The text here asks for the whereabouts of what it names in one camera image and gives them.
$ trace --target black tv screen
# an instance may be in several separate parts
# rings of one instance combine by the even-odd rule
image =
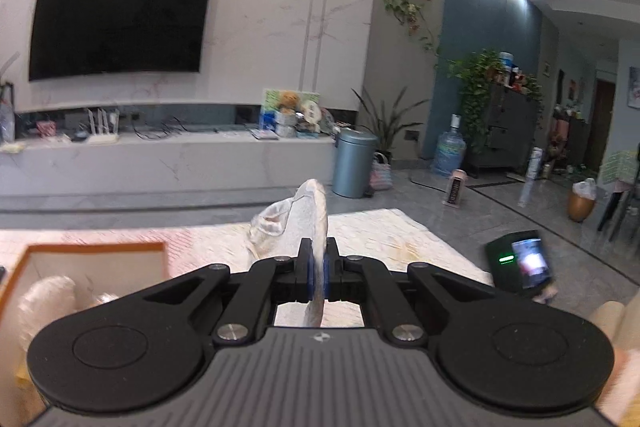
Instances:
[[[199,71],[209,0],[37,0],[29,80]]]

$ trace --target bag handle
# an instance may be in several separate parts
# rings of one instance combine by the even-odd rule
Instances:
[[[383,163],[384,165],[389,165],[389,160],[387,160],[387,159],[386,159],[386,156],[385,156],[385,155],[383,155],[383,153],[382,153],[382,152],[377,152],[377,151],[376,151],[376,152],[374,152],[374,153],[373,153],[373,158],[375,158],[376,156],[382,156],[382,163]]]

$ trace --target trash can lid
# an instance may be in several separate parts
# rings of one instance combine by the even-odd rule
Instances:
[[[343,129],[340,131],[340,140],[357,145],[373,145],[378,142],[378,137],[366,131]]]

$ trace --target ribbed gray surface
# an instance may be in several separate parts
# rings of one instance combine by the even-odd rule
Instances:
[[[329,334],[323,342],[318,333]],[[478,427],[609,423],[595,410],[517,419],[452,391],[428,357],[374,330],[270,328],[259,343],[223,349],[200,381],[154,409],[90,418],[50,409],[35,427]]]

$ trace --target phone screen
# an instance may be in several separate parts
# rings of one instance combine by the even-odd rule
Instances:
[[[548,279],[549,267],[542,255],[542,241],[539,237],[511,243],[511,246],[520,266],[523,288],[533,288]]]

